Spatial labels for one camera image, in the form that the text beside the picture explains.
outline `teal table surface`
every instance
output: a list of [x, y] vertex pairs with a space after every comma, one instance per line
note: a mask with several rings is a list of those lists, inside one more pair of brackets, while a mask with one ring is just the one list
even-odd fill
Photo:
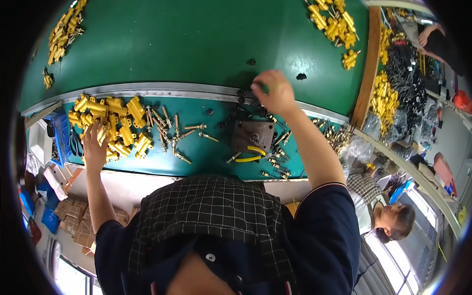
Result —
[[[130, 98], [125, 98], [125, 103], [128, 102], [129, 99]], [[168, 148], [166, 153], [162, 151], [159, 140], [159, 132], [157, 128], [154, 127], [151, 134], [154, 148], [152, 150], [147, 150], [147, 158], [141, 160], [136, 159], [136, 151], [133, 146], [130, 146], [133, 147], [133, 149], [129, 157], [121, 158], [116, 162], [111, 162], [105, 166], [105, 169], [176, 177], [187, 177], [199, 173], [210, 173], [237, 176], [242, 180], [269, 179], [260, 175], [261, 170], [264, 170], [274, 176], [276, 175], [276, 173], [273, 172], [273, 167], [269, 162], [267, 162], [267, 160], [264, 159], [261, 159], [259, 163], [226, 163], [226, 161], [234, 155], [234, 152], [231, 149], [231, 137], [234, 126], [220, 129], [219, 122], [225, 121], [228, 118], [230, 109], [234, 106], [233, 103], [200, 99], [186, 99], [185, 104], [181, 104], [178, 103], [178, 101], [174, 98], [170, 97], [164, 97], [158, 100], [156, 98], [144, 97], [140, 98], [140, 102], [143, 105], [165, 106], [169, 118], [171, 118], [173, 122], [172, 128], [169, 131], [170, 134], [175, 135], [175, 124], [173, 117], [175, 114], [178, 114], [179, 128], [181, 131], [187, 131], [183, 130], [185, 126], [193, 126], [200, 123], [205, 123], [207, 128], [204, 129], [204, 132], [212, 137], [217, 138], [219, 142], [214, 142], [210, 139], [199, 137], [197, 131], [179, 141], [177, 143], [176, 150], [192, 162], [192, 164], [188, 164], [183, 160], [173, 156], [171, 148]], [[73, 108], [73, 106], [73, 103], [67, 103], [63, 106], [63, 109], [67, 113]], [[206, 113], [208, 108], [215, 110], [213, 115], [210, 116]], [[159, 114], [162, 118], [164, 117], [162, 110], [159, 111]], [[255, 117], [252, 120], [266, 121], [266, 119], [259, 117]], [[279, 135], [281, 135], [283, 133], [283, 129], [277, 124], [275, 126], [276, 131]], [[136, 129], [134, 126], [131, 126], [131, 130], [137, 135], [141, 131], [147, 133], [146, 128]], [[75, 131], [77, 133], [82, 133], [82, 129], [79, 129], [77, 126], [75, 126]], [[290, 178], [299, 178], [303, 171], [303, 164], [300, 159], [300, 155], [298, 154], [295, 140], [292, 136], [285, 146], [282, 145], [282, 149], [291, 158], [291, 160], [286, 165], [284, 165], [292, 173]], [[239, 158], [248, 158], [254, 155], [255, 154], [243, 153], [239, 156]], [[83, 164], [81, 158], [77, 156], [71, 156], [68, 161], [76, 164]]]
[[[369, 30], [368, 10], [361, 1], [346, 0], [360, 37], [354, 49], [362, 51], [349, 71], [341, 64], [347, 50], [334, 47], [310, 22], [303, 0], [91, 0], [83, 13], [84, 34], [68, 47], [61, 62], [47, 66], [49, 33], [69, 5], [51, 20], [38, 43], [25, 73], [20, 110], [59, 94], [106, 84], [171, 81], [242, 88], [260, 72], [274, 68], [286, 74], [297, 100], [345, 116], [354, 108]], [[329, 17], [326, 11], [322, 14]], [[248, 65], [252, 58], [256, 64]], [[54, 76], [49, 90], [41, 74], [45, 66]], [[300, 73], [307, 78], [296, 80]], [[182, 120], [187, 123], [184, 114]], [[185, 151], [195, 163], [189, 171], [222, 148], [222, 144], [200, 146], [196, 138], [185, 140], [196, 145], [193, 152]], [[164, 159], [158, 151], [152, 154], [156, 162]], [[160, 163], [156, 169], [168, 172], [185, 165], [179, 161]]]

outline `metal plate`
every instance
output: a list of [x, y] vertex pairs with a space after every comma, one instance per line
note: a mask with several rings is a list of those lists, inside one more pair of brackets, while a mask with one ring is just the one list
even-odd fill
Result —
[[236, 121], [232, 140], [234, 152], [253, 152], [247, 149], [253, 145], [268, 153], [274, 130], [273, 122]]

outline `plaid apron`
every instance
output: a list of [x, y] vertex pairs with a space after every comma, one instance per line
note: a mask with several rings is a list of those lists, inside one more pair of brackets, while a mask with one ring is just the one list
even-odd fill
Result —
[[295, 287], [280, 240], [281, 206], [257, 185], [223, 176], [190, 177], [159, 188], [141, 201], [128, 270], [144, 269], [148, 247], [178, 234], [206, 234], [259, 245], [269, 279]]
[[347, 189], [360, 195], [368, 205], [376, 196], [382, 194], [380, 186], [368, 173], [350, 174], [346, 180]]

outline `blue crate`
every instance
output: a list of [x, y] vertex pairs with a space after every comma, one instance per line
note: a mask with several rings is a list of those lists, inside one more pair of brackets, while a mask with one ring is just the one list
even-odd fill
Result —
[[56, 145], [58, 147], [59, 161], [51, 159], [51, 162], [64, 168], [64, 163], [69, 159], [71, 155], [69, 146], [69, 121], [64, 110], [60, 112], [51, 112], [49, 115], [44, 116], [44, 119], [50, 120], [54, 126]]

